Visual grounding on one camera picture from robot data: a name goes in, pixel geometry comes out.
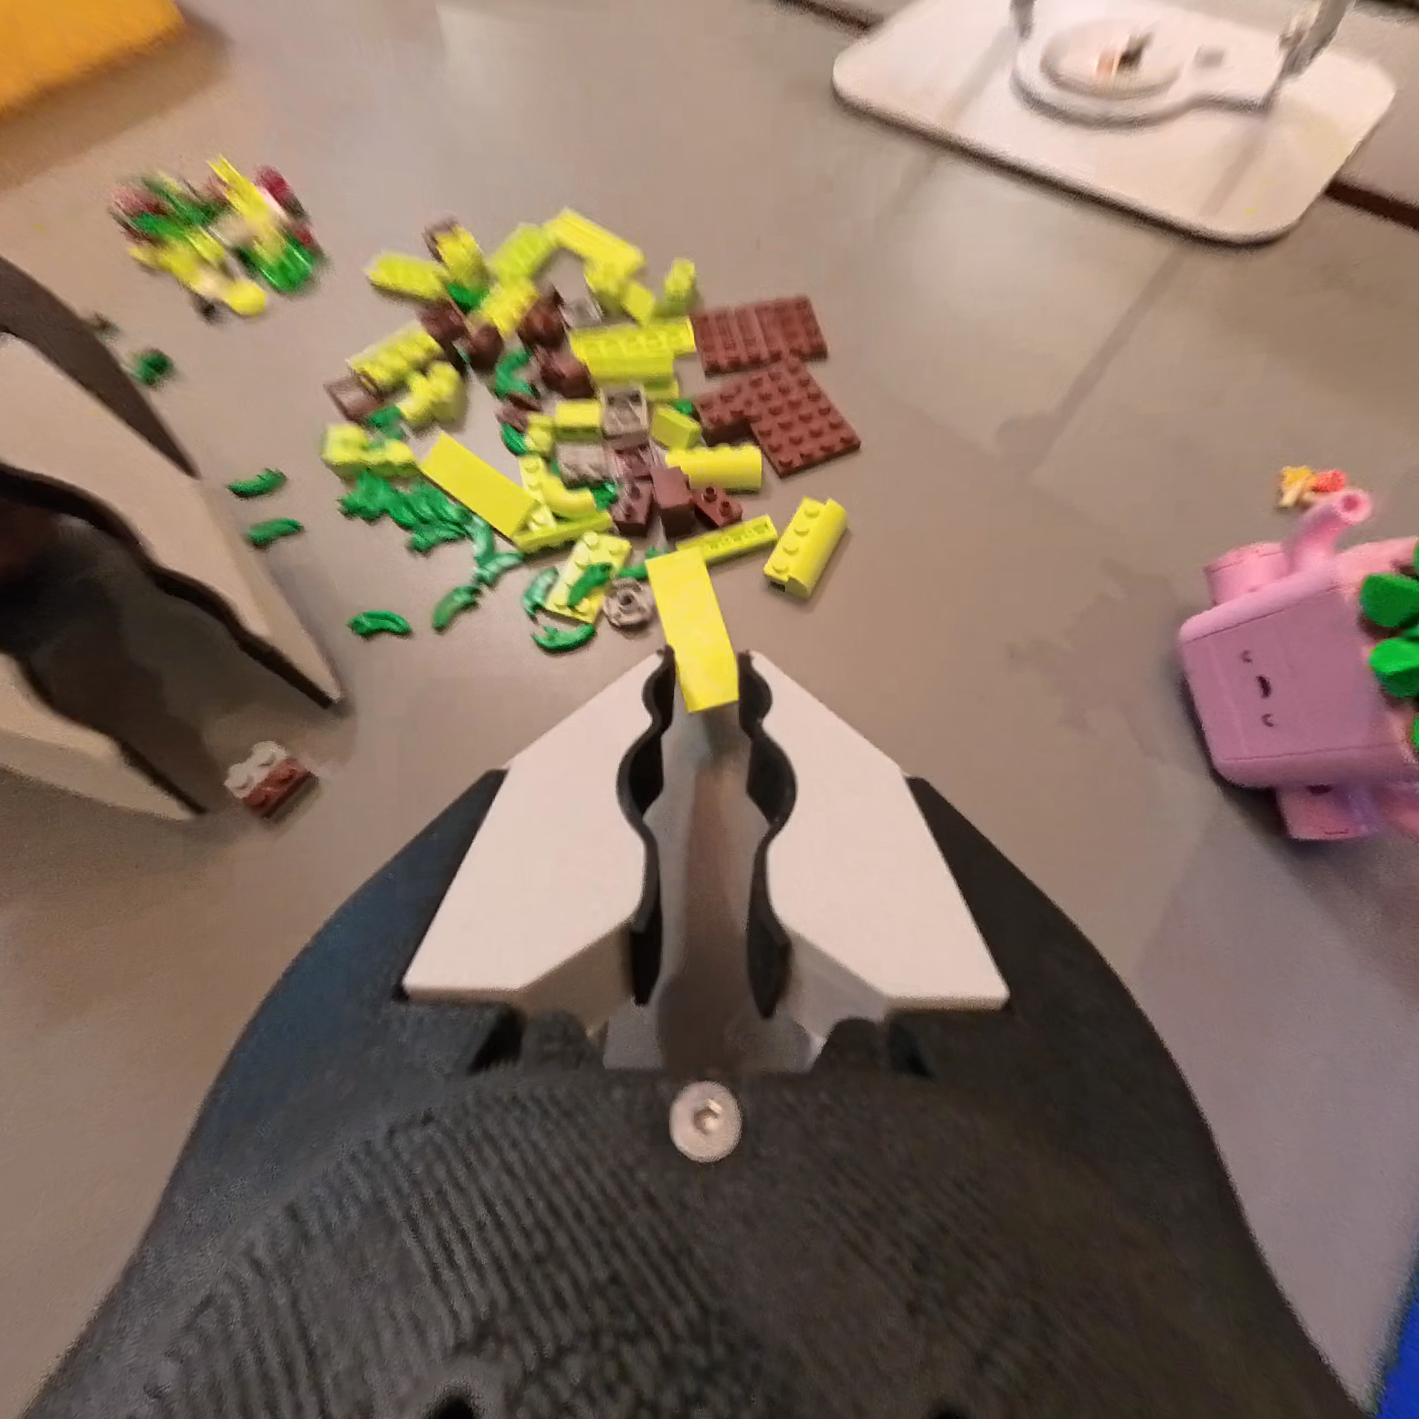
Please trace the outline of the yellow storage bin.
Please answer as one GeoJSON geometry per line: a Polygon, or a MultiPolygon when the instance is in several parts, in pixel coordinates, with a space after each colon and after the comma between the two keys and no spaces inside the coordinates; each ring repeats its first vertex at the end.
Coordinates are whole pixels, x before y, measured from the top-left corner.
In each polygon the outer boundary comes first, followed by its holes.
{"type": "Polygon", "coordinates": [[[174,1],[4,1],[2,115],[181,35],[174,1]]]}

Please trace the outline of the small brown white toy brick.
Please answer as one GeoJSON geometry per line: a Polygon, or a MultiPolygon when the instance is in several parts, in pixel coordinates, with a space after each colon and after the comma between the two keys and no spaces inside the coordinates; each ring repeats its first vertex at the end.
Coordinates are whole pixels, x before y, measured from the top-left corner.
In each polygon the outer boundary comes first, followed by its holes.
{"type": "Polygon", "coordinates": [[[272,822],[316,787],[318,773],[269,738],[257,741],[225,773],[225,790],[264,822],[272,822]]]}

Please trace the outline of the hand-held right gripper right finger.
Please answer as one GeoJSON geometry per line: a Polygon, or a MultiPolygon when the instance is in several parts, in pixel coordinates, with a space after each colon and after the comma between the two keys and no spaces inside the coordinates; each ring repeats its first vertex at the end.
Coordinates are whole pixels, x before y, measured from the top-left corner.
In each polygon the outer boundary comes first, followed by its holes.
{"type": "Polygon", "coordinates": [[[739,726],[764,827],[745,929],[759,1017],[821,1049],[845,1020],[1001,1012],[1006,976],[901,765],[756,650],[739,726]]]}

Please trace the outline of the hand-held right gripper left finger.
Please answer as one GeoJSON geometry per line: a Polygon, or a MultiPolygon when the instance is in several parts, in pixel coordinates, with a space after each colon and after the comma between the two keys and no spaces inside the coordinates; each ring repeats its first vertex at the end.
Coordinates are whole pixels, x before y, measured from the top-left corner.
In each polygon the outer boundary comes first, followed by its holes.
{"type": "Polygon", "coordinates": [[[561,1012],[588,1035],[663,973],[664,792],[676,657],[656,650],[516,755],[403,974],[421,1003],[561,1012]]]}

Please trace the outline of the white stand base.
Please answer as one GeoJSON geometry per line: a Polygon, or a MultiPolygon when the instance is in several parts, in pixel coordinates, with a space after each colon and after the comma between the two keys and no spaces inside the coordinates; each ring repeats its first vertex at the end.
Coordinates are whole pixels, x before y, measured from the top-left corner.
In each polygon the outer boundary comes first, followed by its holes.
{"type": "Polygon", "coordinates": [[[1354,3],[921,1],[848,44],[860,115],[1215,245],[1286,238],[1391,115],[1354,3]]]}

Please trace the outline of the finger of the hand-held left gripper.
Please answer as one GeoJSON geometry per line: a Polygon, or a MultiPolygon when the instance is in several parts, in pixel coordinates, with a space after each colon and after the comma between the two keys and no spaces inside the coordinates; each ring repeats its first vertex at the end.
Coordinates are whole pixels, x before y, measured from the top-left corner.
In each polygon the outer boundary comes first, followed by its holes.
{"type": "Polygon", "coordinates": [[[4,341],[2,385],[4,466],[22,485],[114,522],[154,576],[212,603],[254,657],[310,699],[342,701],[320,645],[201,478],[26,343],[4,341]]]}
{"type": "Polygon", "coordinates": [[[2,655],[2,765],[38,785],[169,822],[212,811],[196,733],[154,677],[87,672],[70,714],[26,660],[2,655]]]}

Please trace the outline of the heap of tiny mixed toy pieces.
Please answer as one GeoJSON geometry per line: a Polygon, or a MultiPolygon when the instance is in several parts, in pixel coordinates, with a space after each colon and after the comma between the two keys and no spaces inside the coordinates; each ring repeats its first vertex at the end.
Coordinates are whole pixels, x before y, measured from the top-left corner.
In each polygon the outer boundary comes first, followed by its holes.
{"type": "Polygon", "coordinates": [[[306,292],[326,262],[306,204],[271,165],[245,172],[218,157],[201,184],[147,172],[115,187],[110,213],[131,256],[208,321],[257,317],[271,295],[306,292]]]}

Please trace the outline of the blue storage bin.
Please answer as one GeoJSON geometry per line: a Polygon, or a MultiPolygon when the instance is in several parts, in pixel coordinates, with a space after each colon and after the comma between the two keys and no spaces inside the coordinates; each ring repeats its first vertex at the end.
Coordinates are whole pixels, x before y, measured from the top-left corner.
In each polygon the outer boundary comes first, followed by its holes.
{"type": "Polygon", "coordinates": [[[1377,1387],[1376,1417],[1418,1417],[1418,1294],[1399,1321],[1387,1366],[1377,1387]]]}

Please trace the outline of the pile of toy bricks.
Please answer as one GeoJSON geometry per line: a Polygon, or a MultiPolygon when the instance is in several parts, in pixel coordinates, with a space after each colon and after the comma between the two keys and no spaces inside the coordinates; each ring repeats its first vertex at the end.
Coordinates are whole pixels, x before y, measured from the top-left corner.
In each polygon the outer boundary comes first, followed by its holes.
{"type": "Polygon", "coordinates": [[[436,633],[529,562],[521,603],[548,655],[602,625],[644,630],[649,564],[681,549],[705,567],[764,550],[772,588],[816,589],[843,507],[803,500],[778,532],[742,503],[769,474],[860,451],[813,371],[828,346],[806,295],[703,307],[686,258],[651,289],[639,248],[571,208],[490,253],[457,221],[424,240],[428,258],[369,263],[369,284],[418,314],[328,383],[340,419],[318,452],[348,520],[399,527],[416,555],[468,547],[436,633]]]}

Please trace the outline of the pink lego animal model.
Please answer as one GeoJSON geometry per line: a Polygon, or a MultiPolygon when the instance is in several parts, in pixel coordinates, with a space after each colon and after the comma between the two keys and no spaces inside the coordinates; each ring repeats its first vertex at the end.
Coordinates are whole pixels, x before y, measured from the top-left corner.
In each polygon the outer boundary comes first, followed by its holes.
{"type": "Polygon", "coordinates": [[[1343,486],[1215,557],[1176,635],[1213,770],[1298,841],[1418,836],[1416,537],[1352,542],[1372,513],[1343,486]]]}

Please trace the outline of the lime smooth toy tile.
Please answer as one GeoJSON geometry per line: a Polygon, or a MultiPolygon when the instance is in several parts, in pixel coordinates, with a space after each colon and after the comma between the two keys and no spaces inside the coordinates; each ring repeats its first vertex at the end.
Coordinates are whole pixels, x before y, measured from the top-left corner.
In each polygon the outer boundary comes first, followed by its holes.
{"type": "Polygon", "coordinates": [[[740,665],[705,559],[686,549],[653,557],[646,567],[686,709],[700,714],[734,704],[740,665]]]}

